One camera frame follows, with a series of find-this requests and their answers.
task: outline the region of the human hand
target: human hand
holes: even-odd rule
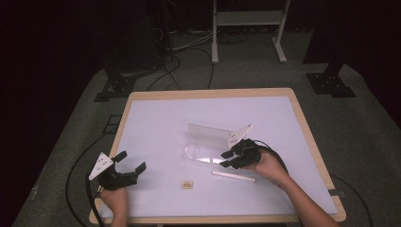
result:
[[[127,188],[106,190],[100,192],[100,198],[113,212],[112,226],[127,226],[129,215],[129,195]]]
[[[280,183],[289,177],[283,167],[280,165],[274,155],[269,153],[266,150],[259,150],[260,152],[260,161],[258,163],[251,164],[249,166],[244,166],[244,169],[251,169],[263,177],[274,181],[280,185]]]

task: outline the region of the floor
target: floor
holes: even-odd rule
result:
[[[356,97],[333,98],[314,93],[305,74],[320,73],[326,64],[302,64],[310,32],[285,32],[282,39],[288,58],[285,64],[277,59],[270,39],[273,35],[267,32],[233,36],[241,42],[220,44],[216,65],[210,61],[210,43],[179,52],[174,56],[180,59],[180,64],[176,58],[166,63],[169,71],[177,68],[171,73],[174,79],[164,76],[166,71],[161,69],[139,78],[133,91],[291,88],[328,171],[336,176],[332,180],[342,194],[347,213],[341,226],[369,226],[369,219],[375,226],[399,225],[401,131],[363,77],[346,65],[340,77]],[[200,37],[173,34],[172,41],[178,47]],[[99,152],[110,152],[114,134],[102,132],[111,115],[123,113],[127,101],[110,98],[94,102],[106,82],[107,76],[101,70],[88,84],[13,226],[79,226],[66,202],[67,180],[68,200],[77,218],[84,225],[93,225],[88,220],[90,206],[84,174]],[[369,214],[359,197],[366,203]]]

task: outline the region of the table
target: table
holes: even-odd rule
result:
[[[231,112],[231,108],[236,109],[235,105],[238,105],[238,103],[240,103],[240,106],[244,106],[248,109],[256,108],[263,114],[266,114],[264,111],[264,109],[266,109],[266,104],[269,104],[269,108],[271,108],[269,110],[270,113],[274,113],[274,110],[281,109],[288,110],[288,112],[282,112],[282,114],[276,115],[277,118],[274,119],[263,118],[261,120],[257,119],[260,115],[255,111],[251,111],[251,113],[248,113],[246,110],[239,110],[235,113]],[[181,109],[179,113],[174,113],[174,111],[172,109],[169,110],[168,107]],[[207,110],[203,111],[199,109],[199,107],[207,107]],[[138,114],[143,118],[135,120],[135,117],[132,116],[138,116]],[[232,127],[234,130],[237,129],[238,126],[243,125],[244,122],[252,121],[254,122],[254,129],[253,131],[250,131],[249,137],[252,139],[261,139],[262,141],[267,142],[277,152],[281,152],[280,155],[287,164],[290,175],[306,191],[306,193],[310,191],[309,184],[311,183],[304,182],[304,179],[308,178],[307,176],[297,175],[298,172],[300,172],[299,169],[311,169],[311,172],[316,169],[316,174],[318,176],[311,181],[314,182],[313,187],[319,187],[321,181],[323,193],[325,189],[335,189],[324,165],[323,158],[313,139],[310,128],[307,126],[297,98],[289,88],[132,93],[128,99],[110,154],[111,157],[114,157],[118,152],[124,149],[127,150],[129,160],[119,163],[120,166],[117,166],[117,171],[120,172],[133,170],[143,161],[146,161],[148,165],[148,169],[139,177],[138,184],[129,189],[130,195],[134,199],[134,201],[131,202],[132,212],[134,214],[139,214],[138,216],[133,215],[130,217],[130,223],[191,224],[298,221],[297,216],[294,213],[291,213],[293,212],[293,209],[288,206],[288,201],[282,194],[280,194],[282,192],[281,189],[277,190],[277,188],[272,186],[269,181],[264,181],[263,179],[257,179],[257,183],[263,185],[263,190],[269,192],[266,194],[271,196],[265,197],[265,194],[263,194],[264,199],[260,200],[262,196],[258,195],[252,203],[254,204],[257,203],[257,201],[262,201],[261,204],[254,205],[257,209],[252,209],[253,206],[249,206],[247,209],[241,210],[242,205],[235,208],[237,203],[243,204],[240,197],[236,197],[234,203],[227,201],[229,202],[229,207],[233,207],[232,210],[230,210],[231,208],[220,209],[219,207],[223,207],[222,205],[224,204],[216,203],[219,200],[219,197],[224,198],[226,196],[228,198],[235,198],[235,194],[238,192],[240,193],[241,189],[252,191],[259,190],[260,187],[256,184],[240,183],[238,180],[226,179],[219,176],[211,177],[210,174],[207,174],[210,171],[208,166],[196,166],[186,162],[185,160],[180,160],[174,152],[178,152],[175,148],[182,145],[182,142],[184,141],[183,134],[185,131],[182,128],[179,130],[174,130],[173,128],[176,125],[179,125],[177,122],[180,123],[181,121],[190,121],[190,123],[197,123],[199,125],[208,123],[209,126],[216,126],[218,129],[227,129]],[[159,131],[156,131],[153,128],[157,125],[162,125],[160,126],[161,128]],[[298,133],[301,135],[300,138],[302,138],[297,138],[297,136],[291,137],[292,135],[289,135],[289,137],[285,136],[285,134],[288,134],[288,129],[292,131],[290,134],[293,133],[295,135]],[[260,137],[261,131],[263,132],[262,134],[266,134],[268,137]],[[283,138],[280,139],[279,137],[288,137],[287,139],[294,142],[283,143],[286,138],[283,140]],[[168,143],[170,144],[167,148],[166,146],[163,146],[163,144]],[[135,146],[135,151],[130,151],[132,146]],[[290,155],[285,153],[286,150],[296,149],[294,146],[300,147],[300,150],[303,150],[303,153],[294,152]],[[152,147],[152,149],[144,151],[144,149],[147,149],[148,147]],[[310,156],[312,163],[309,163],[307,166],[299,166],[298,163],[300,162],[298,161],[299,158],[297,155],[305,157]],[[157,159],[164,159],[166,162],[163,163],[163,160],[156,162]],[[128,162],[129,164],[124,166],[122,164],[123,162]],[[163,176],[168,176],[168,178],[163,177],[158,179],[157,177],[161,174]],[[178,184],[181,180],[187,178],[192,178],[190,180],[193,180],[194,188],[197,191],[183,191],[183,189],[179,188]],[[211,193],[211,191],[218,192],[219,190],[225,190],[227,188],[229,190],[227,190],[227,193],[225,194],[228,195],[219,194],[217,197],[214,197],[214,193]],[[312,199],[314,199],[314,194],[308,194]],[[346,215],[340,202],[340,198],[338,196],[327,197],[329,200],[329,203],[327,204],[328,209],[335,210],[331,211],[330,214],[333,219],[336,221],[345,220]],[[279,211],[276,212],[275,210],[267,208],[268,211],[266,211],[266,214],[257,213],[261,210],[258,205],[266,205],[263,201],[268,201],[267,206],[269,206],[270,203],[274,204],[271,209],[278,209]],[[333,203],[334,208],[330,208],[330,203]],[[107,210],[107,207],[104,205],[102,206],[101,200],[97,199],[96,205],[101,215],[102,213],[103,215],[107,213],[107,211],[105,211]],[[91,222],[96,223],[93,214],[91,214],[90,220]],[[105,223],[110,223],[111,219],[104,218],[104,221]]]
[[[213,0],[213,41],[212,63],[218,63],[218,26],[264,26],[278,25],[276,37],[272,38],[274,48],[281,63],[287,58],[280,45],[281,37],[286,24],[290,0],[286,0],[283,10],[269,11],[226,11],[219,12],[217,0]]]

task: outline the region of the black cable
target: black cable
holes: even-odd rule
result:
[[[354,191],[354,193],[357,195],[357,197],[359,198],[359,200],[362,202],[363,207],[365,208],[366,214],[367,214],[368,219],[369,219],[369,226],[374,227],[374,221],[372,220],[372,215],[371,215],[371,212],[369,211],[368,205],[366,204],[366,202],[365,202],[365,200],[362,198],[362,196],[360,196],[360,194],[357,192],[357,190],[356,190],[352,185],[350,185],[348,182],[346,182],[344,179],[342,179],[342,178],[340,178],[340,177],[338,177],[338,176],[336,176],[336,175],[334,175],[334,174],[332,174],[332,173],[329,173],[329,175],[330,175],[330,177],[335,178],[335,179],[341,181],[342,183],[344,183],[345,185],[347,185],[349,188],[351,188],[351,190]]]
[[[261,144],[263,144],[264,146],[266,146],[267,148],[270,148],[270,146],[269,145],[267,145],[265,142],[262,142],[262,141],[260,141],[260,140],[253,140],[255,143],[261,143]]]
[[[180,65],[181,65],[181,60],[180,60],[178,57],[174,56],[174,55],[173,55],[172,57],[175,58],[175,59],[178,61],[177,66],[176,66],[175,68],[173,68],[171,71],[167,71],[165,74],[161,75],[161,76],[158,77],[156,80],[154,80],[154,81],[150,84],[150,86],[148,87],[147,91],[150,91],[150,88],[151,88],[157,81],[159,81],[159,79],[162,79],[162,78],[164,78],[165,76],[168,76],[168,75],[170,75],[171,77],[173,77],[173,76],[171,75],[171,73],[174,72],[176,69],[178,69],[178,68],[180,67]]]
[[[170,83],[168,86],[165,87],[165,91],[167,91],[172,85],[176,84],[175,82]]]
[[[164,68],[165,68],[165,71],[166,72],[168,72],[168,74],[173,78],[173,80],[174,80],[174,83],[177,85],[177,87],[178,87],[178,89],[179,90],[181,90],[181,87],[180,87],[180,85],[178,84],[178,82],[177,82],[177,80],[174,78],[174,76],[171,74],[173,71],[168,71],[167,69],[166,69],[166,64],[164,65]]]
[[[100,186],[100,188],[97,190],[97,192],[96,192],[96,195],[95,195],[95,198],[97,197],[97,195],[101,192],[101,189],[103,189],[103,187],[102,186]]]
[[[75,169],[77,163],[80,161],[80,159],[83,157],[83,155],[85,155],[86,152],[87,152],[93,145],[95,145],[98,141],[100,141],[100,140],[101,140],[104,136],[106,136],[106,135],[108,135],[108,133],[103,133],[100,137],[98,137],[91,145],[89,145],[89,147],[87,147],[87,148],[80,154],[80,156],[79,156],[79,157],[77,158],[77,160],[74,162],[74,165],[71,167],[70,172],[69,172],[68,177],[67,177],[66,184],[65,184],[65,200],[67,201],[68,208],[69,208],[71,214],[72,214],[72,215],[74,216],[74,218],[77,220],[77,222],[79,222],[79,224],[80,224],[81,226],[83,226],[83,227],[86,227],[86,225],[85,225],[84,222],[78,217],[78,215],[75,213],[74,208],[72,207],[71,202],[70,202],[70,199],[69,199],[68,187],[69,187],[69,184],[70,184],[70,178],[71,178],[71,175],[73,174],[73,171],[74,171],[74,169]]]
[[[91,188],[91,183],[89,181],[89,176],[90,176],[92,168],[94,168],[94,166],[95,165],[93,165],[85,175],[86,196],[88,197],[88,201],[91,204],[92,211],[94,212],[94,215],[95,215],[95,217],[97,219],[97,222],[98,222],[99,226],[100,227],[105,227],[104,223],[103,223],[103,220],[101,219],[100,214],[96,209],[95,199],[92,196],[92,188]]]
[[[184,49],[175,51],[175,53],[180,53],[180,52],[184,52],[184,51],[187,51],[187,50],[198,50],[198,51],[201,51],[201,52],[205,53],[205,54],[207,55],[207,57],[209,58],[209,60],[210,60],[210,62],[211,62],[211,64],[212,64],[212,74],[211,74],[211,76],[210,76],[210,78],[209,78],[209,82],[208,82],[208,84],[207,84],[207,89],[209,90],[209,89],[210,89],[210,85],[211,85],[211,83],[212,83],[213,75],[214,75],[214,73],[215,73],[215,65],[212,63],[212,57],[210,56],[210,54],[209,54],[207,51],[205,51],[205,50],[203,50],[203,49],[199,49],[199,48],[194,48],[194,47],[191,47],[191,48],[184,48]]]

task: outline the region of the white stick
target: white stick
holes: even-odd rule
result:
[[[222,177],[235,178],[235,179],[248,181],[248,182],[256,182],[255,178],[244,177],[244,176],[240,176],[240,175],[236,175],[236,174],[232,174],[232,173],[225,173],[225,172],[219,172],[219,171],[213,170],[212,174],[222,176]]]

